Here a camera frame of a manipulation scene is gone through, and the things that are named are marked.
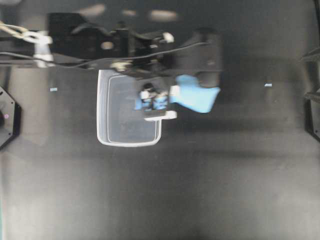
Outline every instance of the white cable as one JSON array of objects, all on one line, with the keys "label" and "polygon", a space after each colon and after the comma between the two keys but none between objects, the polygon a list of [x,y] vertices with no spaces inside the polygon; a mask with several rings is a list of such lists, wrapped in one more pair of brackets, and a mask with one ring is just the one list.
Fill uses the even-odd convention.
[{"label": "white cable", "polygon": [[4,24],[2,21],[0,21],[0,30],[10,34],[15,38],[22,39],[32,44],[52,44],[51,37],[45,36],[39,32],[29,31],[27,28],[22,26]]},{"label": "white cable", "polygon": [[22,34],[29,31],[28,29],[26,29],[22,26],[4,24],[2,21],[0,21],[0,30],[2,30],[2,31],[4,31],[4,32],[6,32],[15,38],[18,38],[18,39],[23,39]]}]

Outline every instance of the white plastic piece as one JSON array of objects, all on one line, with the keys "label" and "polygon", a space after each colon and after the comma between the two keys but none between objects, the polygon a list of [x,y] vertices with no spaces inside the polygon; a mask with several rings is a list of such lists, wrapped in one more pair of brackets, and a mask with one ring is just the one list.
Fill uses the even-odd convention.
[{"label": "white plastic piece", "polygon": [[[54,60],[54,57],[51,54],[49,45],[52,43],[52,38],[50,36],[47,36],[46,31],[39,31],[36,32],[38,42],[34,42],[34,52],[33,55],[37,59],[42,59],[48,62],[52,62]],[[39,68],[47,68],[47,67],[53,67],[53,63],[47,63],[41,60],[35,60],[36,64]]]},{"label": "white plastic piece", "polygon": [[170,32],[164,32],[163,38],[166,40],[168,44],[175,42],[175,37]]},{"label": "white plastic piece", "polygon": [[149,92],[148,91],[141,91],[140,92],[140,98],[143,99],[148,99],[149,98]]},{"label": "white plastic piece", "polygon": [[96,130],[100,143],[116,147],[155,145],[161,138],[161,121],[147,122],[134,110],[136,80],[113,70],[98,75]]},{"label": "white plastic piece", "polygon": [[53,40],[50,36],[46,36],[41,31],[26,31],[22,33],[22,38],[26,42],[32,43],[32,44],[52,44]]},{"label": "white plastic piece", "polygon": [[180,95],[180,86],[174,85],[170,87],[170,96],[178,97]]},{"label": "white plastic piece", "polygon": [[177,118],[176,111],[166,111],[164,116],[145,117],[144,120],[148,122],[154,122],[159,120],[170,120],[170,119],[176,119],[176,118]]}]

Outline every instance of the black bracket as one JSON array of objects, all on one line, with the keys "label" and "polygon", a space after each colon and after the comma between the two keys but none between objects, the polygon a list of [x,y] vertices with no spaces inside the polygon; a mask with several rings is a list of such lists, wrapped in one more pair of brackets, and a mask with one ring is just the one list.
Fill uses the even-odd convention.
[{"label": "black bracket", "polygon": [[20,133],[21,107],[0,87],[0,149]]}]

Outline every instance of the clear plastic container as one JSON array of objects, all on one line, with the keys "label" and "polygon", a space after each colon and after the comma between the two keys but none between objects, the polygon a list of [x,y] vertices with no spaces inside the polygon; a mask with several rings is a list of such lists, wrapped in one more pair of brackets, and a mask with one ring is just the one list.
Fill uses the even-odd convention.
[{"label": "clear plastic container", "polygon": [[161,137],[161,120],[146,121],[135,110],[136,80],[113,70],[100,70],[98,76],[97,138],[118,147],[143,147],[156,144]]}]

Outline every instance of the cable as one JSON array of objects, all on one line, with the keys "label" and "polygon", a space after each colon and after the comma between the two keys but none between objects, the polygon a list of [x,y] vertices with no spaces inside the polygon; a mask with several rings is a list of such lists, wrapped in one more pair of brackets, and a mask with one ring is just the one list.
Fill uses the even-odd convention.
[{"label": "cable", "polygon": [[2,21],[0,21],[0,30],[10,34],[14,38],[22,39],[32,44],[51,44],[52,43],[52,38],[49,36],[45,36],[36,31],[29,31],[27,28],[22,26],[4,24]]},{"label": "cable", "polygon": [[146,58],[151,58],[160,54],[169,54],[169,53],[174,53],[174,52],[178,52],[181,50],[185,50],[185,49],[189,49],[195,46],[201,46],[201,45],[207,45],[207,42],[196,42],[196,43],[192,43],[186,46],[181,46],[181,47],[177,47],[175,49],[171,49],[171,50],[165,50],[165,51],[158,51],[158,52],[154,52],[154,53],[150,53],[147,55],[141,55],[141,56],[130,56],[130,57],[103,57],[103,58],[98,58],[98,59],[94,59],[94,60],[89,60],[89,61],[85,61],[79,64],[75,64],[75,65],[70,65],[67,66],[67,68],[78,68],[87,64],[92,64],[96,61],[101,61],[101,60],[137,60],[137,59],[146,59]]},{"label": "cable", "polygon": [[28,32],[29,30],[22,27],[22,26],[16,26],[16,25],[9,25],[9,24],[5,24],[4,22],[0,21],[0,30],[10,34],[11,36],[18,38],[18,39],[23,39],[23,33]]},{"label": "cable", "polygon": [[319,0],[313,0],[313,2],[315,6],[316,20],[318,24],[318,35],[319,35],[319,41],[320,41],[320,4],[319,4]]},{"label": "cable", "polygon": [[30,60],[34,60],[34,61],[42,61],[44,63],[47,64],[54,64],[58,67],[62,67],[62,68],[78,68],[78,67],[82,67],[85,66],[87,64],[93,64],[96,61],[102,61],[102,60],[136,60],[136,59],[146,59],[146,58],[150,58],[153,56],[157,56],[160,54],[169,54],[169,53],[174,53],[174,52],[178,52],[181,50],[185,50],[185,49],[189,49],[195,46],[203,46],[203,45],[207,45],[207,42],[196,42],[196,43],[192,43],[186,46],[181,46],[178,48],[174,48],[171,50],[165,50],[165,51],[159,51],[159,52],[154,52],[154,53],[150,53],[147,55],[141,55],[141,56],[131,56],[131,57],[103,57],[103,58],[97,58],[97,59],[93,59],[93,60],[88,60],[82,63],[77,63],[77,64],[63,64],[63,63],[57,63],[55,61],[47,61],[47,60],[43,60],[41,58],[37,58],[37,57],[33,57],[33,56],[28,56],[28,55],[23,55],[23,54],[18,54],[18,53],[14,53],[14,52],[8,52],[8,51],[0,51],[0,55],[5,55],[5,56],[12,56],[12,57],[17,57],[17,58],[22,58],[22,59],[30,59]]}]

